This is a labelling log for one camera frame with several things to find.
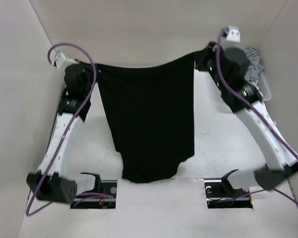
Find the black tank top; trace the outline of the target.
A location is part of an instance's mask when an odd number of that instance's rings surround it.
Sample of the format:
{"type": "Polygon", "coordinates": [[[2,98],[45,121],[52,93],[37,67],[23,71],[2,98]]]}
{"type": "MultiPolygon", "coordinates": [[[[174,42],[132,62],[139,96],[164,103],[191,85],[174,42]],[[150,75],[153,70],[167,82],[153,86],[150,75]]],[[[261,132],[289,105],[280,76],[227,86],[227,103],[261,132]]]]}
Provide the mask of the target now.
{"type": "Polygon", "coordinates": [[[99,92],[123,179],[169,179],[194,156],[194,66],[200,59],[198,51],[149,68],[98,65],[99,92]]]}

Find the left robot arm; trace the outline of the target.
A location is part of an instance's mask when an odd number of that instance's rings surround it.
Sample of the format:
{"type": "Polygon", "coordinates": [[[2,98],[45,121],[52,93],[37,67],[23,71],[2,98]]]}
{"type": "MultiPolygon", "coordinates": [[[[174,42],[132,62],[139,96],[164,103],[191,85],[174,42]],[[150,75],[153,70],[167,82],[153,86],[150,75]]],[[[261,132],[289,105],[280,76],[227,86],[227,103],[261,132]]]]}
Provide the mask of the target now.
{"type": "Polygon", "coordinates": [[[71,151],[91,106],[91,90],[96,84],[97,72],[96,65],[82,62],[65,68],[66,86],[46,155],[37,171],[29,173],[26,179],[38,200],[72,204],[83,193],[92,198],[101,193],[98,174],[83,172],[76,178],[68,176],[71,151]]]}

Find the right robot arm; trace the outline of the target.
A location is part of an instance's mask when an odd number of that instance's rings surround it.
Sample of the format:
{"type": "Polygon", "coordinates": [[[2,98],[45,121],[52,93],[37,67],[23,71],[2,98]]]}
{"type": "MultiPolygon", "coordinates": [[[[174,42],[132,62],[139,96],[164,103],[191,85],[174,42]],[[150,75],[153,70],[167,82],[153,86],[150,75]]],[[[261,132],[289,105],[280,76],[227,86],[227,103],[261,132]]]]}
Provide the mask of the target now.
{"type": "Polygon", "coordinates": [[[239,189],[259,186],[273,190],[298,173],[298,154],[283,139],[263,102],[259,89],[245,80],[250,61],[244,50],[223,50],[216,42],[193,54],[195,69],[206,71],[224,103],[246,126],[259,146],[265,164],[252,170],[233,170],[222,176],[220,189],[226,196],[239,189]]]}

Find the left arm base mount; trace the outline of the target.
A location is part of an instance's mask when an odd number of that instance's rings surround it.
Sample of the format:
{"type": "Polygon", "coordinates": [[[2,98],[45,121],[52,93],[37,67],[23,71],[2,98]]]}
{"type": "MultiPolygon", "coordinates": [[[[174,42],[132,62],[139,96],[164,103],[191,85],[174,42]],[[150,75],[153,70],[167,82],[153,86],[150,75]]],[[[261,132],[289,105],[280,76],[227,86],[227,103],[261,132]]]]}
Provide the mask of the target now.
{"type": "Polygon", "coordinates": [[[102,180],[95,189],[77,195],[71,209],[115,209],[117,180],[102,180]]]}

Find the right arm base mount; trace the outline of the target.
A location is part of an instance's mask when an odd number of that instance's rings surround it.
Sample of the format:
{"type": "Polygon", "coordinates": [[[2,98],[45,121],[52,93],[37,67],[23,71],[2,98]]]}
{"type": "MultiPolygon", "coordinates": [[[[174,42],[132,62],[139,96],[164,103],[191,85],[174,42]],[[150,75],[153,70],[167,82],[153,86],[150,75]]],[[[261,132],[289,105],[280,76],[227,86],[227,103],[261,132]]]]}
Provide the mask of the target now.
{"type": "Polygon", "coordinates": [[[221,178],[209,178],[204,180],[207,207],[209,209],[229,209],[229,208],[253,208],[253,203],[248,194],[249,188],[235,189],[228,182],[227,177],[236,170],[230,171],[221,178]]]}

